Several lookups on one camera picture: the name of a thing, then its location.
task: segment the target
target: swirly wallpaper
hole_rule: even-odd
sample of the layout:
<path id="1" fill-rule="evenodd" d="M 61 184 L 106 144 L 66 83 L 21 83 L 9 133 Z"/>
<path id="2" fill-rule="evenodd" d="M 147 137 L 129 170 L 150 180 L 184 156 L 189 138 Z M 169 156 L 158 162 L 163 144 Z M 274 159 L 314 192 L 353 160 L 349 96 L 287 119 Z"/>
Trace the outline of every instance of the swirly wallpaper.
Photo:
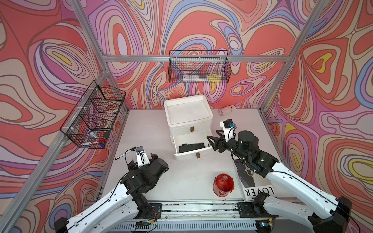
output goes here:
<path id="1" fill-rule="evenodd" d="M 332 0 L 266 116 L 294 172 L 373 232 L 373 2 Z M 358 232 L 350 221 L 349 232 Z"/>
<path id="2" fill-rule="evenodd" d="M 0 215 L 100 72 L 67 1 L 0 1 Z M 65 145 L 13 232 L 53 232 L 55 218 L 82 211 L 122 120 L 104 150 Z"/>
<path id="3" fill-rule="evenodd" d="M 105 54 L 168 55 L 226 49 L 232 55 L 286 55 L 313 0 L 90 0 L 84 3 Z M 206 95 L 222 108 L 259 107 L 281 63 L 232 62 L 228 84 L 170 84 L 168 63 L 113 62 L 128 108 L 162 108 L 170 98 Z"/>

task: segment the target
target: white plastic drawer unit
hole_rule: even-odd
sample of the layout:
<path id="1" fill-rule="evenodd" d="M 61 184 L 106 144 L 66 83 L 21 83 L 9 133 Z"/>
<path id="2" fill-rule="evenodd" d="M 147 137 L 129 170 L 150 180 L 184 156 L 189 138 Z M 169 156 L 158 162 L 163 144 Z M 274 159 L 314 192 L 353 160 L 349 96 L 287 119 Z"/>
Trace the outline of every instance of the white plastic drawer unit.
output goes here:
<path id="1" fill-rule="evenodd" d="M 195 95 L 164 102 L 171 142 L 175 145 L 175 159 L 196 158 L 212 151 L 206 136 L 212 136 L 212 112 L 206 96 Z M 179 146 L 203 142 L 205 148 L 179 153 Z"/>
<path id="2" fill-rule="evenodd" d="M 210 129 L 173 137 L 173 140 L 175 143 L 175 150 L 176 150 L 176 153 L 174 154 L 175 159 L 185 160 L 185 159 L 197 158 L 196 156 L 197 153 L 199 153 L 201 157 L 207 155 L 208 153 L 211 153 L 213 150 L 212 150 L 212 146 L 208 147 L 209 141 L 206 138 L 207 135 L 212 136 Z M 196 149 L 193 151 L 187 151 L 184 153 L 179 153 L 179 146 L 181 146 L 182 144 L 194 144 L 194 143 L 201 143 L 201 142 L 203 142 L 203 144 L 205 145 L 205 148 Z"/>
<path id="3" fill-rule="evenodd" d="M 171 136 L 211 128 L 213 115 L 204 95 L 166 100 L 164 109 Z"/>

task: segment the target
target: open drawer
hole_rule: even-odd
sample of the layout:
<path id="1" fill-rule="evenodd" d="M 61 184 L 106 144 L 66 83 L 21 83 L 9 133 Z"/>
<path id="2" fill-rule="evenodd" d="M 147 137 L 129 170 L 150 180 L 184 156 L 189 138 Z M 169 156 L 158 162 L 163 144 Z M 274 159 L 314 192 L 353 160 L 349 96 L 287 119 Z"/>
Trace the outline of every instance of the open drawer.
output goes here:
<path id="1" fill-rule="evenodd" d="M 173 142 L 175 144 L 175 150 L 176 153 L 175 159 L 176 160 L 185 160 L 190 158 L 197 158 L 196 154 L 199 153 L 200 156 L 204 156 L 206 154 L 211 153 L 212 146 L 209 146 L 209 141 L 207 140 L 206 136 L 212 136 L 211 130 L 203 130 L 203 131 L 197 131 L 197 132 L 191 132 L 188 134 L 178 135 L 173 137 Z M 187 151 L 184 153 L 179 153 L 179 146 L 182 144 L 194 144 L 194 143 L 201 143 L 203 142 L 205 148 L 197 149 L 193 151 Z"/>

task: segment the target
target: yellow sponge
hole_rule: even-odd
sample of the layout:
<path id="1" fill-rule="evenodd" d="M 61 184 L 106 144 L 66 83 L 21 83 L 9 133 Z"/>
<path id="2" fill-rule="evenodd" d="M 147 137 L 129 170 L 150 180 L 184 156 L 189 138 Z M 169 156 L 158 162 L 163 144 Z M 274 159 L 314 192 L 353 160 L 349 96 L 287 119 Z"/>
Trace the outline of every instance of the yellow sponge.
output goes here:
<path id="1" fill-rule="evenodd" d="M 216 74 L 213 74 L 213 73 L 209 74 L 209 81 L 210 82 L 220 82 L 221 78 L 222 78 L 221 75 L 216 75 Z"/>

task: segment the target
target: black wire basket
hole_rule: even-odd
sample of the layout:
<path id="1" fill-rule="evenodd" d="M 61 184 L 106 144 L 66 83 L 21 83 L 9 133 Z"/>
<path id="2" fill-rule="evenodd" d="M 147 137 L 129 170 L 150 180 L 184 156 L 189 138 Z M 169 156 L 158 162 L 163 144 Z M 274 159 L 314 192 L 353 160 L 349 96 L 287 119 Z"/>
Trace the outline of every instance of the black wire basket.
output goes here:
<path id="1" fill-rule="evenodd" d="M 232 69 L 227 50 L 170 50 L 168 76 L 172 83 L 228 83 Z"/>
<path id="2" fill-rule="evenodd" d="M 64 127 L 71 112 L 60 130 L 79 148 L 103 149 L 124 103 L 126 92 L 110 85 L 97 85 L 96 82 L 92 82 L 88 89 L 93 91 L 76 119 L 70 126 Z"/>

